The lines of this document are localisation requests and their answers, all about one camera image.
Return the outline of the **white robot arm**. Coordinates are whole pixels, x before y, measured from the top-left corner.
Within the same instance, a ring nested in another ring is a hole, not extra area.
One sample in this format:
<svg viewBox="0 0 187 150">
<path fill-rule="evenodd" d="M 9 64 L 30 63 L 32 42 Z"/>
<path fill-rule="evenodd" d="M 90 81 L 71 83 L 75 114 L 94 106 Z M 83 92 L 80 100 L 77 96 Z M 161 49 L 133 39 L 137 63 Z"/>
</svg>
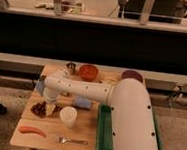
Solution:
<svg viewBox="0 0 187 150">
<path fill-rule="evenodd" d="M 150 96 L 139 80 L 127 78 L 116 85 L 74 81 L 58 70 L 45 78 L 45 86 L 110 105 L 113 150 L 158 150 Z"/>
</svg>

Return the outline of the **yellow translucent gripper fingers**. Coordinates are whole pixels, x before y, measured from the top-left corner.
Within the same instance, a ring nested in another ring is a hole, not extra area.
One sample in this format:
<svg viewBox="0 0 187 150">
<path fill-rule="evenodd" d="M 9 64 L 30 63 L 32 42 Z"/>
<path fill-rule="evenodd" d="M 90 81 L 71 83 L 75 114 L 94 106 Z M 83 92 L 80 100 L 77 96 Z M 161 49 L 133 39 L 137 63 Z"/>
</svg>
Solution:
<svg viewBox="0 0 187 150">
<path fill-rule="evenodd" d="M 49 103 L 46 106 L 46 115 L 50 116 L 53 114 L 54 110 L 55 110 L 56 105 L 54 103 Z"/>
</svg>

